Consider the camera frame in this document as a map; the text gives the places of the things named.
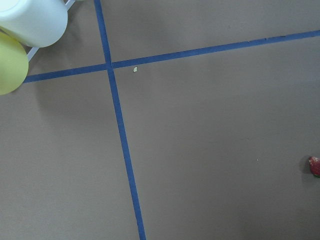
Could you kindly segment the red strawberry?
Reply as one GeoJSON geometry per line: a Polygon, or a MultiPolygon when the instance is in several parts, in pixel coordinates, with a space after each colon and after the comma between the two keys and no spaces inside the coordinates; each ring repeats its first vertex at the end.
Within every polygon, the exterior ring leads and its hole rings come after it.
{"type": "Polygon", "coordinates": [[[311,156],[308,159],[310,172],[317,178],[320,177],[320,159],[315,156],[311,156]]]}

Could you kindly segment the yellow upturned cup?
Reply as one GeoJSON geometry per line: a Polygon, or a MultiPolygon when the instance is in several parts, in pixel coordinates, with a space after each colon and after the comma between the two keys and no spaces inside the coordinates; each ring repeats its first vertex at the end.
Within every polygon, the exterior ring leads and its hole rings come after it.
{"type": "Polygon", "coordinates": [[[0,33],[0,95],[15,91],[25,80],[29,60],[22,45],[9,35],[0,33]]]}

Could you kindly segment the pale blue upturned cup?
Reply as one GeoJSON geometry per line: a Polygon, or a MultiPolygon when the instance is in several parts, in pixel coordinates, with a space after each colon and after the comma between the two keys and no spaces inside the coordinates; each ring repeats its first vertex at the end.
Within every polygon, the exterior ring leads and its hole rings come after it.
{"type": "Polygon", "coordinates": [[[56,43],[65,33],[68,10],[63,0],[2,0],[0,29],[29,47],[56,43]]]}

